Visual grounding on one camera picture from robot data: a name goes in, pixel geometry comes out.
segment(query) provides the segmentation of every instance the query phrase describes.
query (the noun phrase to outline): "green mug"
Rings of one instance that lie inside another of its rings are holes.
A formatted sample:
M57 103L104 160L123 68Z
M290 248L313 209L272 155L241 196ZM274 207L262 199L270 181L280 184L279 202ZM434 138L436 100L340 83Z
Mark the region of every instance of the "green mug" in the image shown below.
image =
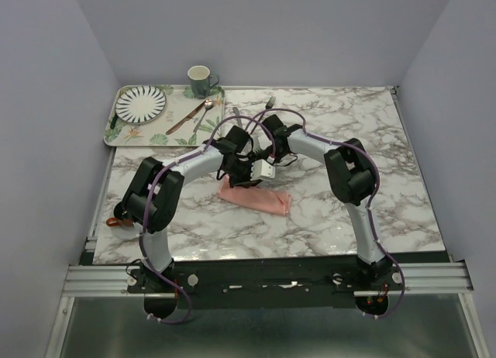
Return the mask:
M210 90L219 84L219 76L210 74L210 69L206 66L193 66L188 70L189 82L191 90L196 98L207 98L210 95ZM210 83L210 79L216 78L215 83Z

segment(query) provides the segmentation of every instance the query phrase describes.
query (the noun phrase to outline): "tray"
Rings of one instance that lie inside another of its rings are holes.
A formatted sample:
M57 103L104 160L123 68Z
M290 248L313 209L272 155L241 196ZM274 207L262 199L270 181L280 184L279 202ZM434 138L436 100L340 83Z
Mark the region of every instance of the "tray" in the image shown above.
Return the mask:
M117 119L114 129L110 129L115 115L115 103L121 94L133 87L136 86L122 87L115 96L103 137L109 146L199 146L210 137L214 127L224 117L225 92L222 87L214 87L210 98L214 100L215 106L207 112L198 131L193 133L193 128L202 117L205 111L203 109L193 119L185 122L181 128L166 135L166 131L181 121L204 100L195 98L191 88L187 85L155 84L155 87L158 87L166 96L167 103L164 111L152 122L138 126Z

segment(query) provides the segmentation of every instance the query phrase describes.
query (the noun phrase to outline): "striped plate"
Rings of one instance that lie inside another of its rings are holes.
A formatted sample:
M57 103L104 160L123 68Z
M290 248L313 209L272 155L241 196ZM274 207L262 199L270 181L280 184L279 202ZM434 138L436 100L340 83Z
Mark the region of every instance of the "striped plate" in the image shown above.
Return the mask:
M157 87L140 85L124 92L115 104L115 113L124 122L143 124L154 120L165 109L165 95Z

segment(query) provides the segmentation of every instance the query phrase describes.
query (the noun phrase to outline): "pink towel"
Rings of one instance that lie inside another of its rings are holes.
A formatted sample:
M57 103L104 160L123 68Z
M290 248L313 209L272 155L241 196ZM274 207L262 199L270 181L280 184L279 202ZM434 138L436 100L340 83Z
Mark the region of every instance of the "pink towel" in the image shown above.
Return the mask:
M293 197L284 191L269 191L252 186L241 188L229 186L229 177L225 176L217 192L219 198L257 211L287 215Z

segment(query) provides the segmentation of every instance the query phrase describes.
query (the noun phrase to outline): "marble surface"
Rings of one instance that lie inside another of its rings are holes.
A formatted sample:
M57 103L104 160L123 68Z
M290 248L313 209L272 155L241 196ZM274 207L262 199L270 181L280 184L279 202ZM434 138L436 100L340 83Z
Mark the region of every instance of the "marble surface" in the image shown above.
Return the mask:
M271 95L278 108L298 110L308 130L345 141L360 139L381 173L375 209L381 238L391 252L444 250L429 199L386 88L309 88L226 90L226 115L237 106L253 115ZM296 115L278 113L287 125ZM97 227L95 264L127 263L140 257L137 239L122 239L136 229L105 225L125 193L141 160L167 159L190 149L125 148L115 153L106 201ZM226 260L355 253L350 218L332 194L326 169L300 156L289 167L277 169L277 179L266 188L288 191L294 197L288 216L271 215L221 201L219 182L202 177L181 192L169 225L170 251L176 260Z

